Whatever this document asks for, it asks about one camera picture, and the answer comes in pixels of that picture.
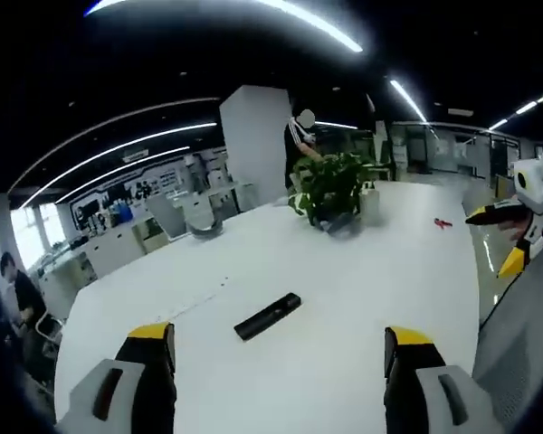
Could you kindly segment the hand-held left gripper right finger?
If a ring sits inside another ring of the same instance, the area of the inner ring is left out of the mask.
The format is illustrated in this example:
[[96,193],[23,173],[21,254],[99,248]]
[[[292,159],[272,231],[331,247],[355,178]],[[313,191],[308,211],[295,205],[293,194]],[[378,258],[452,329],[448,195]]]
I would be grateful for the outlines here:
[[413,329],[385,329],[384,405],[388,433],[502,433],[490,395],[432,339]]

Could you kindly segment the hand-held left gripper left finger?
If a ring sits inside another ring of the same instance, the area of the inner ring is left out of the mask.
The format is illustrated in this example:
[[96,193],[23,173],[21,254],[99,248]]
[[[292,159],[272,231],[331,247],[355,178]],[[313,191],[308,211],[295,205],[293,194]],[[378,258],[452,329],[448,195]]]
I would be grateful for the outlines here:
[[59,433],[172,433],[176,413],[175,326],[131,331],[70,393]]

